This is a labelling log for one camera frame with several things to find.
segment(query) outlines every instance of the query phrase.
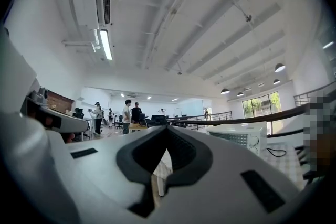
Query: white box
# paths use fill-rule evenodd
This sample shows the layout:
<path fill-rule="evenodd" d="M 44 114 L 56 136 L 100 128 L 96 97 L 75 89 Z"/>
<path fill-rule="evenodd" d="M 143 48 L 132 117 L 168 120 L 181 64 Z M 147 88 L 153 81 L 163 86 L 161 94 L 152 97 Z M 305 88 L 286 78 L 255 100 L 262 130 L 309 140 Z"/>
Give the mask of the white box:
<path fill-rule="evenodd" d="M 235 142 L 258 156 L 267 146 L 267 122 L 221 124 L 207 128 L 206 133 Z"/>

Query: tree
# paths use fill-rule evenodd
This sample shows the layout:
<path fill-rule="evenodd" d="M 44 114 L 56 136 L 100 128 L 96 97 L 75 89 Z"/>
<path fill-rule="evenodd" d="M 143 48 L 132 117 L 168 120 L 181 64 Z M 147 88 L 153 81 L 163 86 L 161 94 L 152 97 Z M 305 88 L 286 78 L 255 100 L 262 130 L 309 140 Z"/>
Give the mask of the tree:
<path fill-rule="evenodd" d="M 252 105 L 250 101 L 244 101 L 243 107 L 244 107 L 245 115 L 252 113 Z"/>
<path fill-rule="evenodd" d="M 276 108 L 280 108 L 280 100 L 277 92 L 270 94 L 269 100 L 271 101 L 272 105 L 275 105 Z"/>
<path fill-rule="evenodd" d="M 261 108 L 261 100 L 256 98 L 256 99 L 252 99 L 252 106 L 255 110 L 260 110 Z"/>

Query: person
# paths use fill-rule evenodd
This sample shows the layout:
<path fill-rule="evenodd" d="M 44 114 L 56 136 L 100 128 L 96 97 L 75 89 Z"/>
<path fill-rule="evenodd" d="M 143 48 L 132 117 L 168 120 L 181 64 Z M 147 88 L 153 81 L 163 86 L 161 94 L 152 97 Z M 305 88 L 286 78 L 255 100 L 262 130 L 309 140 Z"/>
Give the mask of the person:
<path fill-rule="evenodd" d="M 100 106 L 100 103 L 97 102 L 96 103 L 96 110 L 92 110 L 90 109 L 89 111 L 93 114 L 96 114 L 96 134 L 95 134 L 95 137 L 96 138 L 99 138 L 100 137 L 100 125 L 101 125 L 101 121 L 102 121 L 102 118 L 103 118 L 103 113 L 102 113 L 102 109 L 101 109 L 101 106 Z"/>
<path fill-rule="evenodd" d="M 206 120 L 208 120 L 208 115 L 209 115 L 208 109 L 205 109 L 205 112 L 204 112 L 204 118 L 205 118 Z"/>
<path fill-rule="evenodd" d="M 109 128 L 112 127 L 113 124 L 113 113 L 112 109 L 109 108 Z"/>
<path fill-rule="evenodd" d="M 142 113 L 139 103 L 135 102 L 135 108 L 132 108 L 132 121 L 133 123 L 140 123 L 140 113 Z"/>
<path fill-rule="evenodd" d="M 131 115 L 130 115 L 130 109 L 129 107 L 131 106 L 132 101 L 127 99 L 125 101 L 125 107 L 122 110 L 122 125 L 123 125 L 123 130 L 122 134 L 128 134 L 128 128 L 131 123 Z"/>
<path fill-rule="evenodd" d="M 159 112 L 161 115 L 164 115 L 164 116 L 165 116 L 166 109 L 160 109 L 158 112 Z"/>

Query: table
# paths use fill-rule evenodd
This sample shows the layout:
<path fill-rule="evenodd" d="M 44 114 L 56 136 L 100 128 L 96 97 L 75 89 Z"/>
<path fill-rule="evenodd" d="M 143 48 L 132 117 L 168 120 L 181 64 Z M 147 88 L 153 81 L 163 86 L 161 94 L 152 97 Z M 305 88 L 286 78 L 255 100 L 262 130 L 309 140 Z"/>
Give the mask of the table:
<path fill-rule="evenodd" d="M 283 157 L 274 157 L 268 150 L 265 150 L 260 157 L 268 164 L 283 172 L 298 187 L 299 190 L 303 190 L 305 186 L 303 182 L 303 172 L 295 148 L 291 145 L 288 145 L 287 143 L 267 144 L 267 148 L 272 148 L 274 150 L 285 150 L 287 152 Z M 283 152 L 272 153 L 274 155 L 283 154 Z M 164 195 L 163 180 L 172 173 L 172 160 L 170 158 L 169 152 L 166 150 L 153 173 L 158 177 L 157 186 L 160 196 Z"/>
<path fill-rule="evenodd" d="M 140 131 L 147 129 L 146 126 L 140 126 L 140 123 L 130 123 L 130 126 L 128 127 L 128 133 L 132 133 L 132 130 Z"/>
<path fill-rule="evenodd" d="M 274 157 L 268 150 L 265 150 L 261 158 L 283 172 L 300 190 L 303 190 L 305 186 L 303 182 L 303 172 L 295 148 L 287 143 L 267 144 L 267 147 L 273 150 L 285 150 L 287 152 L 283 157 Z M 272 153 L 274 155 L 283 154 L 283 152 L 276 151 L 272 151 Z"/>

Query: window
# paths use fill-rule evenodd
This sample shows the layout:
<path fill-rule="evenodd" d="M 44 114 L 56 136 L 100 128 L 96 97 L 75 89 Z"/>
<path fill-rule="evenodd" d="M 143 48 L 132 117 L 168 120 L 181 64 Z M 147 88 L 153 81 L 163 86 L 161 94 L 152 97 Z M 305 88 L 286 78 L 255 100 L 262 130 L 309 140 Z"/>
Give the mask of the window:
<path fill-rule="evenodd" d="M 264 95 L 258 98 L 243 101 L 245 118 L 259 117 L 274 114 L 281 111 L 278 92 Z M 273 131 L 270 122 L 267 123 L 267 133 L 277 133 L 282 129 L 282 120 L 273 122 Z"/>

